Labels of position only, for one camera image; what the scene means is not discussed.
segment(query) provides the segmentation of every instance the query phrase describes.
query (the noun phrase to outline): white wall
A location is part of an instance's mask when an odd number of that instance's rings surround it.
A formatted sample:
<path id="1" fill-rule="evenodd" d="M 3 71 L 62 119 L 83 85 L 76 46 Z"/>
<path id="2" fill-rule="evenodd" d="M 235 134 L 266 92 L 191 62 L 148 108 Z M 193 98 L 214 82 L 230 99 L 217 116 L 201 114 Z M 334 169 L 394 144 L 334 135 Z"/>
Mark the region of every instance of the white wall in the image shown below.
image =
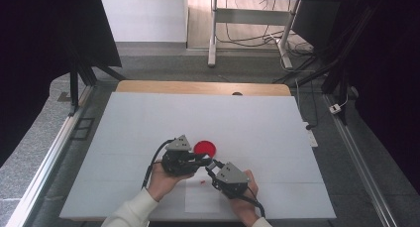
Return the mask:
<path id="1" fill-rule="evenodd" d="M 187 0 L 102 0 L 115 42 L 186 42 Z"/>

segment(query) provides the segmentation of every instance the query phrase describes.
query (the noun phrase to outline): red round object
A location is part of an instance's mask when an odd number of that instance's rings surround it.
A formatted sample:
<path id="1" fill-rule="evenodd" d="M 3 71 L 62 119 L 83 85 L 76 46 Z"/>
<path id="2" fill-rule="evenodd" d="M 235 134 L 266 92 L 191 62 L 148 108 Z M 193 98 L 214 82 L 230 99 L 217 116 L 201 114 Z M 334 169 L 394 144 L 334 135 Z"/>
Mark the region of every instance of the red round object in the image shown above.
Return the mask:
<path id="1" fill-rule="evenodd" d="M 216 146 L 210 141 L 200 141 L 194 146 L 195 154 L 207 154 L 211 158 L 216 155 Z"/>

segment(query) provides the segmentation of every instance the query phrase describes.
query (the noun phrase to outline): sleeve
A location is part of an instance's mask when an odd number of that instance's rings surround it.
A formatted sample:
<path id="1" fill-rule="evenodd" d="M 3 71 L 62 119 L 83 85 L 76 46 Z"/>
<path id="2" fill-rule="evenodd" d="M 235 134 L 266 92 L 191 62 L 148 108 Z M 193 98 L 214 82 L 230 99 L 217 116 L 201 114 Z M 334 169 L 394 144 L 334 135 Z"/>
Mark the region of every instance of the sleeve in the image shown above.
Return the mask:
<path id="1" fill-rule="evenodd" d="M 136 197 L 124 202 L 106 218 L 102 227 L 146 227 L 149 215 L 157 206 L 158 203 L 143 188 Z"/>
<path id="2" fill-rule="evenodd" d="M 253 224 L 253 227 L 270 227 L 271 225 L 265 220 L 265 218 L 261 217 Z"/>

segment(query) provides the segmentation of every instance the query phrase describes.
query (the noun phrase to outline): hand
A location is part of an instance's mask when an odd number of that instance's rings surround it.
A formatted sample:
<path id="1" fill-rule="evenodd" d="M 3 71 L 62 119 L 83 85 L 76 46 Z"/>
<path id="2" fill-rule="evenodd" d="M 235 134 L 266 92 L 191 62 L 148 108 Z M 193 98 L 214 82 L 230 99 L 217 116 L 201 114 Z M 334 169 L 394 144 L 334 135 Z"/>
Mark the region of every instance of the hand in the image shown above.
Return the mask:
<path id="1" fill-rule="evenodd" d="M 253 173 L 250 170 L 245 170 L 244 173 L 250 179 L 250 182 L 248 182 L 248 187 L 250 189 L 245 191 L 244 196 L 255 199 L 257 197 L 257 193 L 259 192 L 259 187 L 257 186 Z M 259 219 L 256 214 L 256 208 L 247 201 L 242 199 L 230 199 L 229 203 L 234 213 L 245 224 L 245 226 L 251 227 Z"/>
<path id="2" fill-rule="evenodd" d="M 155 201 L 159 202 L 166 194 L 173 190 L 180 180 L 187 179 L 192 176 L 194 176 L 194 174 L 181 176 L 169 175 L 164 171 L 161 163 L 154 163 L 148 192 Z"/>

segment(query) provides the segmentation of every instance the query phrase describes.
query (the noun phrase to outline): person's left hand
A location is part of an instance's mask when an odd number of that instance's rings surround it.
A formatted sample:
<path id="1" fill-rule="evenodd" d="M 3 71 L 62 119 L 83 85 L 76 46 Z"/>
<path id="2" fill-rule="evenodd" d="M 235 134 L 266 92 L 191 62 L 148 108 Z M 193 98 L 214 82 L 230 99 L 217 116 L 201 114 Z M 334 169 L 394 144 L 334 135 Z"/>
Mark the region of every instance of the person's left hand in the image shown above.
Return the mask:
<path id="1" fill-rule="evenodd" d="M 169 175 L 164 171 L 161 163 L 154 163 L 148 192 L 155 201 L 159 202 L 166 194 L 173 190 L 180 180 L 187 179 L 192 176 L 194 176 L 194 173 L 181 176 Z"/>

